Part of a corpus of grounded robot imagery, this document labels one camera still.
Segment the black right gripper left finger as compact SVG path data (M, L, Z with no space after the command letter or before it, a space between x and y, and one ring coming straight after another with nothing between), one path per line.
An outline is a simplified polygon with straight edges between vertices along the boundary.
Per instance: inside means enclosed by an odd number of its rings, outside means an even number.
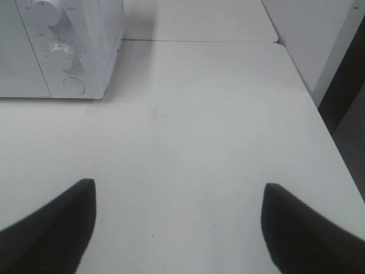
M95 222L95 181L82 179L1 230L1 273L75 273Z

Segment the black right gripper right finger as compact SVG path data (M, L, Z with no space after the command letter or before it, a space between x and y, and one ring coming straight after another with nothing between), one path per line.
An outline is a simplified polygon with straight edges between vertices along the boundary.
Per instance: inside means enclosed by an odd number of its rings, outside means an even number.
M281 273L364 273L364 240L279 184L265 185L261 229Z

